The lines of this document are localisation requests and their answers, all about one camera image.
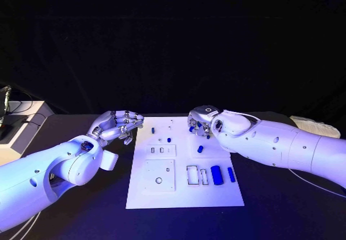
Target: table surface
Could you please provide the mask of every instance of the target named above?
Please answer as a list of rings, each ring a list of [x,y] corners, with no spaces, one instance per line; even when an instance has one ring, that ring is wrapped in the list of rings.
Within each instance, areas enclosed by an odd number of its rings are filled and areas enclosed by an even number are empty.
[[[274,112],[254,112],[264,120],[294,126]],[[150,114],[179,117],[186,114]],[[97,115],[52,115],[25,156],[84,135]],[[265,166],[232,153],[245,206],[126,209],[136,140],[116,140],[105,149],[120,155],[113,171],[98,170],[41,213],[26,239],[346,239],[346,199],[320,190],[283,168]],[[299,172],[323,187],[336,184]],[[22,225],[0,234],[9,239]]]

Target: small blue object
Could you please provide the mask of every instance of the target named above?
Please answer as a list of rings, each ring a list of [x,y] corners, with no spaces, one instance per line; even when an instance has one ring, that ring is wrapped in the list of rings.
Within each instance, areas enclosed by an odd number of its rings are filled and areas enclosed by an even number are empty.
[[[222,185],[224,184],[222,171],[218,165],[211,167],[211,174],[212,174],[214,185]]]
[[[202,153],[202,151],[203,151],[203,146],[199,146],[198,152]]]
[[[231,167],[228,168],[228,174],[229,174],[231,182],[234,183],[237,179],[235,179],[235,175]]]

